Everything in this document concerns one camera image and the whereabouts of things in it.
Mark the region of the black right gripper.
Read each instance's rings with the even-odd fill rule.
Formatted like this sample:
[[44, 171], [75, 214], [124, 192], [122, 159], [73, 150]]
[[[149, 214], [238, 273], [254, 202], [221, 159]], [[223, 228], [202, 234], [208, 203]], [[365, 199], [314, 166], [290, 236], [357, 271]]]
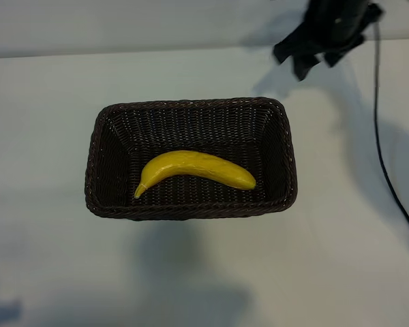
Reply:
[[356, 33], [343, 42], [320, 41], [313, 29], [305, 23], [300, 24], [290, 35], [273, 47], [273, 56], [280, 65], [292, 57], [293, 74], [298, 81], [304, 80], [311, 68], [319, 64], [317, 54], [323, 58], [329, 67], [334, 67], [351, 50], [360, 46], [365, 36]]

